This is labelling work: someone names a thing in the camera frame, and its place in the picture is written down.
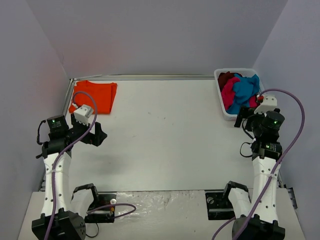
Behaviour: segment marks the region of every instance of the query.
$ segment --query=folded orange cloth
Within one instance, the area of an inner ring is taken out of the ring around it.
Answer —
[[[73,94],[80,91],[86,92],[93,97],[98,109],[98,114],[110,114],[117,93],[116,83],[93,83],[88,80],[79,81],[76,86],[74,86]],[[75,103],[79,106],[85,104],[94,109],[94,104],[91,99],[84,94],[78,94],[75,97]],[[73,113],[74,110],[76,110],[76,108],[70,105],[69,113]]]

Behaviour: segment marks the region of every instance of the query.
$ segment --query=white table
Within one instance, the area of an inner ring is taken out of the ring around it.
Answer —
[[[44,197],[44,192],[32,194],[18,240],[37,240],[31,223],[40,217]],[[205,192],[201,190],[118,192],[117,202],[132,203],[137,210],[115,223],[100,223],[95,240],[211,240],[225,222],[208,220]],[[276,205],[285,240],[305,240],[286,189],[277,189]],[[115,208],[116,215],[126,210],[129,208]],[[232,225],[227,225],[216,240],[231,240]],[[87,224],[89,235],[96,231],[95,224]]]
[[[108,137],[72,149],[70,190],[212,190],[230,180],[252,188],[252,161],[239,154],[249,138],[223,120],[214,81],[116,81],[111,114],[97,117]]]

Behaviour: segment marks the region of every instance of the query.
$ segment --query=white container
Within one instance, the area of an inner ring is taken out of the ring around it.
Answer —
[[[237,115],[236,114],[229,114],[226,112],[224,102],[221,97],[219,83],[218,83],[218,77],[219,77],[220,73],[226,73],[226,72],[238,73],[238,74],[241,74],[243,77],[249,77],[249,78],[253,77],[255,74],[257,74],[257,72],[251,68],[220,68],[220,69],[216,69],[214,71],[215,85],[216,85],[216,90],[218,91],[218,95],[219,95],[219,99],[220,99],[223,118],[226,121],[235,121],[237,119]],[[265,88],[261,83],[261,79],[260,79],[259,84],[260,84],[260,90],[259,90],[259,93],[260,93],[261,91],[265,90]]]

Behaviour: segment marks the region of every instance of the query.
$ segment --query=blue cloth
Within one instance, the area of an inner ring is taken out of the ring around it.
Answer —
[[[228,114],[238,114],[243,105],[249,107],[249,99],[260,89],[260,79],[256,74],[253,77],[244,77],[235,73],[234,76],[240,81],[233,84],[232,90],[235,96],[233,104],[226,111]]]

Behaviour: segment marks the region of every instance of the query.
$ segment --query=white plastic bin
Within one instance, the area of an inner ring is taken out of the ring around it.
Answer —
[[[216,90],[218,91],[218,95],[219,95],[219,99],[220,99],[223,118],[226,121],[235,121],[236,118],[237,118],[237,115],[236,114],[229,114],[229,113],[226,112],[226,109],[225,109],[225,106],[224,106],[224,102],[223,102],[222,97],[221,97],[219,83],[218,83],[218,77],[219,77],[220,73],[226,73],[228,71],[230,71],[231,73],[239,73],[243,77],[249,77],[249,78],[253,77],[255,74],[257,74],[257,72],[255,70],[251,69],[251,68],[220,68],[220,69],[216,69],[214,71],[215,85],[216,85]],[[261,91],[263,91],[263,90],[265,90],[265,88],[264,88],[264,86],[263,86],[263,84],[261,82],[261,79],[260,79],[260,90],[259,90],[259,93]]]

